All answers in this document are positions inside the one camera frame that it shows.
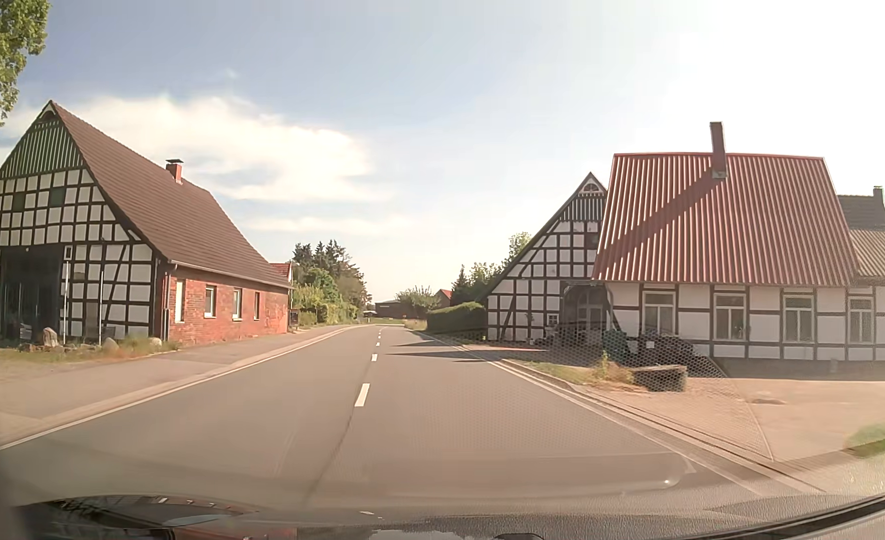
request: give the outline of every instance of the white window frame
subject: white window frame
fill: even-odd
[[[864,307],[852,307],[852,301],[866,301],[868,302],[868,309]],[[874,343],[875,342],[875,303],[872,301],[871,296],[850,296],[845,299],[845,338],[848,343]],[[852,317],[859,317],[859,336],[856,339],[856,336],[852,335]],[[862,323],[864,319],[868,319],[868,339],[863,335],[861,328],[863,327]]]
[[[809,300],[809,308],[789,307],[786,300],[804,298]],[[788,313],[796,313],[796,339],[789,339]],[[802,334],[802,313],[809,313],[809,338],[798,338]],[[782,341],[785,343],[814,343],[816,341],[816,295],[813,294],[785,294],[782,296]]]
[[[175,280],[175,322],[186,322],[186,281]]]
[[[216,293],[219,292],[219,289],[216,289],[215,285],[207,285],[205,287],[205,314],[203,315],[207,319],[215,319],[216,318]]]
[[[651,303],[649,301],[649,296],[652,294],[664,294],[672,297],[672,303]],[[662,334],[662,316],[663,309],[669,308],[669,319],[670,319],[670,328],[669,334],[674,335],[676,333],[676,291],[674,290],[645,290],[642,291],[642,332],[643,334],[649,331],[649,325],[646,324],[646,308],[656,308],[655,313],[655,328],[656,330]]]
[[[738,298],[742,300],[742,305],[719,305],[719,299],[722,297],[728,298]],[[726,319],[727,326],[727,334],[719,335],[719,315],[720,312],[725,312],[724,316]],[[733,337],[733,326],[732,326],[732,313],[733,312],[742,312],[742,335],[738,337]],[[747,313],[746,313],[746,293],[744,292],[717,292],[713,295],[713,310],[712,310],[712,333],[713,336],[719,341],[746,341],[748,323],[747,323]]]
[[[243,320],[243,289],[236,287],[232,289],[232,320]]]

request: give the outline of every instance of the window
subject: window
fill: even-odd
[[[716,295],[716,339],[746,339],[745,295]]]
[[[26,209],[26,192],[16,193],[12,196],[12,209],[20,213]]]
[[[872,342],[872,300],[849,299],[849,343]]]
[[[672,334],[675,331],[675,300],[671,292],[644,293],[643,325],[647,333]]]
[[[207,285],[205,287],[205,316],[216,316],[216,286]]]
[[[175,322],[181,323],[185,321],[185,305],[186,305],[186,281],[177,279],[175,281]]]
[[[66,203],[66,187],[54,187],[49,192],[49,206],[61,207]]]
[[[786,296],[782,299],[785,321],[783,340],[812,341],[812,304],[811,296]]]
[[[243,318],[243,289],[232,291],[232,318],[237,321]]]

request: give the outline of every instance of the white road edge line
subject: white road edge line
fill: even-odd
[[[356,398],[356,407],[362,407],[365,405],[365,396],[369,395],[369,383],[363,382],[362,389],[359,390],[359,397]]]
[[[345,327],[345,328],[340,328],[340,329],[337,329],[336,331],[331,331],[331,332],[329,332],[329,333],[327,333],[327,334],[325,334],[325,335],[321,335],[321,336],[319,336],[319,337],[314,337],[314,338],[310,339],[309,341],[303,343],[302,345],[299,345],[298,347],[295,347],[294,349],[283,350],[283,351],[280,352],[279,354],[274,354],[274,355],[272,355],[272,356],[269,356],[269,357],[263,358],[263,359],[261,359],[261,360],[257,360],[257,361],[255,361],[255,362],[250,363],[250,364],[245,364],[244,366],[239,366],[239,367],[237,367],[237,368],[235,368],[235,369],[230,369],[229,371],[223,371],[222,373],[213,374],[212,376],[208,376],[208,377],[206,377],[206,378],[202,378],[202,379],[200,379],[200,380],[194,380],[194,381],[192,381],[192,382],[188,382],[188,383],[184,384],[183,386],[177,386],[177,387],[175,387],[175,388],[171,388],[171,389],[169,389],[169,390],[166,390],[165,392],[161,392],[161,393],[159,393],[159,394],[155,394],[155,395],[153,395],[153,396],[148,396],[148,398],[138,399],[138,400],[136,400],[136,401],[133,401],[132,403],[127,403],[127,404],[124,404],[124,405],[119,405],[119,406],[117,406],[117,407],[111,408],[110,410],[104,410],[104,411],[102,411],[102,412],[100,412],[100,413],[98,413],[98,414],[93,414],[92,416],[87,416],[87,417],[85,417],[85,418],[80,418],[80,419],[75,420],[75,421],[73,421],[73,422],[64,423],[64,424],[62,424],[62,425],[57,425],[56,427],[50,427],[49,429],[46,429],[45,431],[41,431],[41,432],[39,432],[39,433],[36,433],[35,435],[30,435],[30,436],[28,436],[28,437],[23,437],[23,438],[21,438],[21,439],[19,439],[19,440],[17,440],[17,441],[12,441],[12,442],[10,442],[10,443],[6,443],[6,444],[0,446],[0,451],[1,451],[1,450],[5,450],[5,449],[7,449],[7,448],[12,448],[12,447],[17,446],[17,445],[21,445],[21,444],[23,444],[23,443],[28,443],[29,441],[31,441],[31,440],[35,440],[35,439],[38,439],[39,437],[44,437],[44,436],[48,436],[48,435],[54,434],[54,433],[56,433],[56,432],[61,432],[62,430],[66,429],[66,428],[71,428],[71,427],[73,427],[73,426],[78,426],[79,424],[84,424],[84,423],[86,423],[86,422],[89,422],[90,420],[96,420],[97,418],[101,418],[101,417],[103,417],[103,416],[107,416],[107,415],[109,415],[109,414],[112,414],[113,412],[124,411],[124,410],[126,410],[126,409],[129,409],[130,407],[136,407],[136,405],[141,405],[141,404],[143,404],[143,403],[150,402],[150,401],[152,401],[152,400],[154,400],[154,399],[161,398],[161,397],[163,397],[163,396],[168,396],[168,395],[170,395],[170,394],[172,394],[172,393],[178,392],[179,390],[184,390],[184,389],[189,388],[189,387],[194,387],[194,386],[196,386],[196,385],[201,385],[201,384],[203,384],[203,383],[208,383],[208,381],[211,381],[211,380],[213,380],[213,379],[218,379],[219,377],[225,377],[226,375],[229,375],[229,374],[232,374],[232,373],[236,373],[236,372],[238,372],[238,371],[242,371],[242,370],[244,370],[245,368],[250,368],[250,367],[252,367],[252,366],[254,366],[254,365],[259,365],[259,364],[261,364],[261,363],[263,363],[263,362],[274,361],[275,359],[278,359],[279,357],[284,357],[285,355],[287,355],[287,354],[289,354],[289,353],[294,353],[294,352],[296,352],[296,351],[298,351],[298,350],[300,350],[300,349],[305,349],[306,347],[309,347],[310,345],[315,345],[316,343],[318,343],[318,342],[320,342],[320,341],[323,341],[323,340],[329,339],[329,338],[331,338],[331,337],[333,337],[333,336],[335,336],[335,335],[338,335],[338,334],[342,334],[343,332],[348,331],[348,330],[352,330],[353,328],[358,328],[358,326],[349,326],[349,327]]]
[[[459,348],[454,347],[453,345],[450,345],[450,344],[448,344],[448,343],[446,343],[446,342],[444,342],[444,341],[442,341],[442,340],[440,340],[440,339],[437,339],[437,338],[435,338],[435,337],[432,337],[432,336],[429,336],[429,335],[425,335],[425,334],[422,334],[422,333],[421,333],[420,335],[423,336],[423,337],[425,337],[425,338],[430,338],[430,339],[432,339],[432,340],[434,340],[434,341],[437,341],[438,343],[441,343],[442,345],[445,345],[446,347],[450,347],[450,348],[452,348],[452,349],[460,350]],[[478,356],[475,355],[471,350],[466,350],[466,351],[469,352],[469,353],[470,353],[471,355],[473,355],[474,357],[477,357],[477,358],[478,358]],[[599,415],[599,416],[602,416],[604,419],[606,419],[606,420],[608,420],[608,421],[610,421],[610,422],[612,422],[612,423],[616,423],[616,424],[618,424],[619,426],[621,426],[621,427],[623,427],[623,428],[625,428],[625,429],[627,429],[627,430],[629,430],[629,431],[631,431],[631,432],[633,432],[633,433],[635,433],[635,434],[637,434],[637,435],[639,435],[639,436],[645,437],[645,438],[651,440],[653,443],[655,443],[655,444],[657,444],[657,445],[659,445],[659,446],[661,446],[661,447],[663,447],[663,448],[665,448],[665,449],[667,449],[667,450],[669,450],[669,451],[671,451],[671,452],[674,452],[674,453],[676,453],[676,454],[678,454],[678,455],[680,455],[680,456],[686,458],[687,460],[692,460],[694,463],[697,463],[697,464],[699,464],[700,466],[705,467],[705,468],[708,469],[709,471],[711,471],[711,472],[713,472],[713,473],[719,475],[720,477],[723,477],[724,479],[726,479],[726,480],[732,482],[732,483],[735,484],[735,485],[738,485],[738,486],[742,487],[743,489],[746,489],[746,490],[752,492],[752,493],[755,494],[755,495],[759,495],[759,496],[761,496],[761,497],[769,497],[769,496],[771,495],[768,491],[766,491],[766,490],[762,490],[762,491],[760,491],[760,490],[757,489],[755,486],[753,486],[752,483],[750,483],[750,482],[748,482],[748,481],[745,481],[745,480],[743,480],[743,479],[741,479],[741,478],[738,478],[738,477],[734,476],[733,474],[731,474],[731,473],[729,473],[729,472],[726,472],[726,471],[724,471],[723,469],[720,469],[719,467],[716,467],[715,465],[709,465],[709,464],[707,464],[707,463],[704,463],[702,460],[699,460],[699,459],[696,459],[696,458],[691,457],[687,452],[685,452],[685,451],[683,451],[683,450],[681,450],[681,449],[678,449],[678,448],[674,448],[674,445],[672,445],[672,444],[667,444],[667,443],[664,442],[664,441],[660,441],[660,440],[656,440],[656,439],[652,438],[652,436],[647,435],[646,433],[644,433],[644,432],[641,431],[640,429],[636,428],[635,426],[630,425],[630,424],[628,424],[628,423],[622,421],[622,420],[618,417],[618,415],[616,415],[616,414],[605,414],[605,413],[604,413],[603,411],[601,411],[601,410],[598,410],[598,409],[596,409],[596,408],[594,408],[594,407],[591,407],[591,406],[587,405],[586,403],[584,403],[584,402],[582,402],[582,401],[580,401],[580,400],[578,400],[578,399],[575,399],[575,398],[573,398],[573,397],[571,397],[571,396],[568,396],[568,395],[562,393],[561,391],[559,391],[558,389],[556,389],[556,387],[551,386],[551,385],[549,385],[549,384],[547,384],[547,383],[544,383],[542,380],[539,380],[538,378],[535,378],[535,377],[529,376],[528,374],[522,373],[521,371],[513,370],[513,369],[511,369],[511,368],[509,368],[509,367],[507,367],[507,366],[502,365],[500,362],[485,362],[485,363],[491,364],[491,365],[493,365],[493,366],[495,366],[495,367],[497,367],[497,368],[499,368],[499,369],[501,369],[501,370],[503,370],[503,371],[506,371],[506,372],[508,372],[508,373],[510,373],[510,374],[513,374],[513,375],[519,377],[520,379],[522,379],[522,380],[524,380],[524,381],[528,381],[529,383],[532,383],[533,385],[536,385],[537,387],[540,387],[540,388],[543,388],[543,389],[545,389],[545,390],[548,390],[548,391],[552,392],[553,394],[556,394],[556,396],[558,396],[558,397],[560,397],[560,398],[562,398],[562,399],[565,399],[565,400],[569,401],[570,403],[572,403],[572,404],[574,404],[574,405],[577,405],[577,406],[579,406],[579,407],[581,407],[581,408],[583,408],[583,409],[585,409],[585,410],[588,410],[588,411],[590,411],[590,412],[592,412],[592,413],[594,413],[594,414],[597,414],[597,415]],[[742,464],[742,463],[737,463],[737,462],[735,462],[735,461],[732,461],[732,459],[729,459],[728,457],[725,457],[725,456],[722,456],[722,455],[718,455],[717,453],[715,453],[714,451],[712,451],[712,450],[710,450],[710,449],[705,448],[705,450],[707,450],[707,451],[710,452],[711,454],[714,454],[714,455],[716,455],[716,456],[719,456],[719,458],[721,458],[721,459],[723,459],[723,460],[730,461],[730,462],[732,462],[732,463],[735,464],[735,465],[739,465],[739,466],[742,466],[742,467],[747,468],[747,469],[750,470],[750,471],[753,471],[753,472],[759,473],[761,476],[763,476],[763,477],[767,477],[768,479],[771,479],[772,481],[774,481],[774,482],[776,482],[776,483],[779,483],[779,484],[781,484],[781,485],[786,485],[783,481],[780,481],[780,480],[777,479],[777,478],[772,478],[772,477],[769,477],[769,476],[767,476],[767,475],[765,475],[765,474],[762,474],[761,472],[755,470],[753,467],[748,467],[747,465],[744,465],[744,464]]]

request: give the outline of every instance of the red brick wall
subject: red brick wall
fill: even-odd
[[[175,284],[184,279],[184,322],[175,322]],[[216,286],[216,313],[205,316],[205,288]],[[241,320],[234,320],[233,291],[243,289]],[[177,269],[169,279],[169,340],[187,345],[284,334],[289,330],[289,295],[267,285]],[[254,318],[255,293],[260,293],[259,319]]]

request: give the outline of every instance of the pole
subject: pole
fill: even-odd
[[[101,264],[99,269],[99,344],[102,344],[102,282],[105,276],[105,265]]]
[[[66,344],[66,334],[68,333],[68,316],[69,316],[69,262],[65,262],[66,279],[62,292],[62,344]]]

